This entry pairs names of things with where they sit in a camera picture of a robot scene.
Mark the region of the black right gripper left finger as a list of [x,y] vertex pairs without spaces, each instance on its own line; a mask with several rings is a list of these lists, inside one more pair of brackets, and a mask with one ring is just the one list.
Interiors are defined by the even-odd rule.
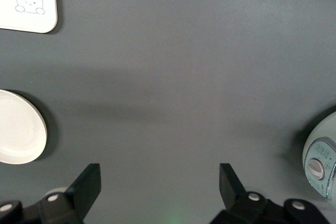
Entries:
[[47,194],[39,202],[42,223],[83,223],[101,192],[99,164],[89,164],[65,191]]

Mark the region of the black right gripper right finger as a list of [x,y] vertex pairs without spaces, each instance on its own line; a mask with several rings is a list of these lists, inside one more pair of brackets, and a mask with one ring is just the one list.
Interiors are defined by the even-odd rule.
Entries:
[[225,209],[211,223],[259,223],[267,200],[260,193],[247,191],[229,163],[219,166],[219,191]]

